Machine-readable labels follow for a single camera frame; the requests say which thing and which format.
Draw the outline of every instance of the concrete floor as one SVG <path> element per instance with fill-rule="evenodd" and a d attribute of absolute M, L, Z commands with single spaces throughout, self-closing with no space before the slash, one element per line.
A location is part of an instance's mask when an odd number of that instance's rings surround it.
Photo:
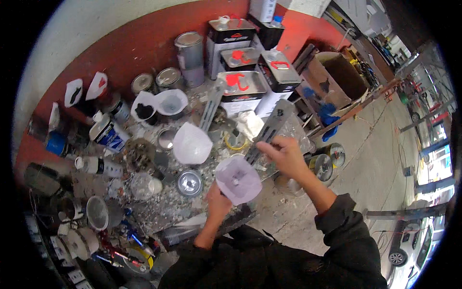
<path fill-rule="evenodd" d="M 410 124 L 411 119 L 397 95 L 393 96 L 394 100 L 388 104 L 383 98 L 371 103 L 357 114 L 362 119 L 345 121 L 328 142 L 323 143 L 320 138 L 315 141 L 316 147 L 332 142 L 344 146 L 345 165 L 334 169 L 326 185 L 336 194 L 349 193 L 359 212 L 365 208 L 402 209 L 414 199 L 413 178 L 404 177 L 402 168 L 418 165 L 417 134 L 414 129 L 401 135 L 396 131 Z M 276 189 L 272 179 L 267 179 L 253 203 L 259 215 L 249 225 L 265 229 L 284 245 L 318 255 L 327 251 L 323 234 L 316 230 L 314 217 L 317 213 L 308 196 L 284 195 Z M 395 227 L 394 221 L 366 220 L 366 223 L 376 241 L 380 232 L 375 231 L 393 231 Z M 379 251 L 383 256 L 382 274 L 387 278 L 391 272 L 388 261 L 391 233 L 386 235 L 379 242 Z"/>

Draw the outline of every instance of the white wall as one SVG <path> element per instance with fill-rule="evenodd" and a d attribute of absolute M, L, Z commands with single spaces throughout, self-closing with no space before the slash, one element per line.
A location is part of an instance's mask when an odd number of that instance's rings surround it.
<path fill-rule="evenodd" d="M 278 3 L 289 10 L 321 18 L 330 0 L 278 0 Z"/>
<path fill-rule="evenodd" d="M 65 0 L 38 38 L 19 84 L 14 108 L 12 161 L 36 105 L 66 66 L 98 39 L 127 22 L 197 0 Z"/>

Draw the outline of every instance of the person's left hand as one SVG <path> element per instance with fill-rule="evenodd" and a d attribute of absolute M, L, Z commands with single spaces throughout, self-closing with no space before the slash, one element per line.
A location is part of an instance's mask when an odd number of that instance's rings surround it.
<path fill-rule="evenodd" d="M 216 222 L 221 222 L 232 207 L 231 201 L 221 194 L 216 182 L 213 182 L 207 193 L 208 217 Z"/>

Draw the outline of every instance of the red handle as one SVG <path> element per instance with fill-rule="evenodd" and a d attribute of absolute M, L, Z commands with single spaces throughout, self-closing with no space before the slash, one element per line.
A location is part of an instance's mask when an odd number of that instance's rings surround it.
<path fill-rule="evenodd" d="M 247 60 L 244 60 L 242 58 L 242 56 L 244 55 L 244 52 L 243 51 L 240 51 L 240 50 L 235 50 L 232 52 L 231 56 L 232 58 L 234 59 L 239 59 L 240 61 L 242 61 L 242 63 L 249 63 L 250 62 L 250 59 L 247 59 Z"/>
<path fill-rule="evenodd" d="M 237 84 L 237 86 L 239 87 L 239 89 L 241 91 L 244 91 L 244 90 L 247 90 L 249 88 L 249 86 L 247 85 L 246 87 L 241 87 L 241 83 L 239 82 L 239 77 L 244 77 L 245 75 L 242 74 L 242 73 L 236 73 L 236 74 L 228 74 L 226 76 L 226 83 L 229 85 L 229 86 L 234 86 Z"/>
<path fill-rule="evenodd" d="M 271 61 L 271 66 L 275 69 L 279 69 L 279 67 L 277 66 L 278 64 L 285 64 L 287 66 L 286 68 L 289 68 L 289 64 L 285 61 Z"/>

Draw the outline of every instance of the person's right hand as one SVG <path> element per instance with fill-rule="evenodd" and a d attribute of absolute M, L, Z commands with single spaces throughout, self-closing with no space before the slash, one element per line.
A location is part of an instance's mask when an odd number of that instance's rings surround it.
<path fill-rule="evenodd" d="M 273 145 L 259 141 L 257 148 L 276 163 L 277 168 L 285 176 L 296 181 L 302 180 L 310 172 L 305 163 L 297 140 L 293 137 L 277 135 L 271 142 Z"/>

